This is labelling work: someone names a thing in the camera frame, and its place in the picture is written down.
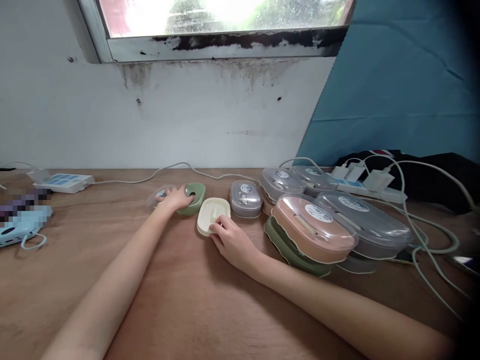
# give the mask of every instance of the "window frame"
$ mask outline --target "window frame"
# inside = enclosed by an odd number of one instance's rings
[[[311,29],[111,38],[99,0],[77,0],[101,63],[336,57],[349,25]],[[350,18],[347,2],[342,21]]]

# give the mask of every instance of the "human arm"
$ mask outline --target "human arm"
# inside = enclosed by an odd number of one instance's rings
[[[78,304],[42,360],[103,359],[137,292],[152,253],[173,213],[188,206],[185,185],[168,191],[135,235]]]
[[[367,358],[446,359],[452,341],[382,304],[261,253],[226,216],[210,229],[220,254],[252,279],[271,288],[330,328]]]

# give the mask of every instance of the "hand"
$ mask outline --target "hand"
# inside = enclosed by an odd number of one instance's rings
[[[210,238],[220,254],[234,267],[252,276],[263,254],[247,234],[225,215],[220,215],[209,229],[214,232]]]
[[[169,189],[166,189],[165,197],[155,196],[155,200],[157,200],[159,204],[161,203],[161,206],[158,206],[158,208],[169,208],[173,211],[177,211],[190,205],[195,199],[195,195],[190,195],[189,197],[186,197],[185,187],[186,185],[180,186],[180,189],[174,187],[171,191]]]

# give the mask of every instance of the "finger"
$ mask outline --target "finger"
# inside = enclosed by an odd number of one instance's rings
[[[211,224],[208,227],[208,229],[214,232],[215,234],[218,234],[219,236],[223,236],[226,233],[226,230],[220,224],[217,224],[217,223]]]
[[[217,224],[222,224],[225,229],[229,229],[232,224],[234,224],[233,220],[226,215],[220,215],[218,219],[215,221]]]
[[[222,239],[220,239],[220,236],[218,236],[217,234],[210,234],[209,237],[213,240],[213,243],[215,244],[218,251],[222,253],[222,251],[224,250],[224,243],[222,242]]]

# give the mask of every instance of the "white wall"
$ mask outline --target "white wall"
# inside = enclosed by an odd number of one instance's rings
[[[46,168],[278,165],[334,62],[89,64],[61,0],[3,0],[0,29],[0,163]]]

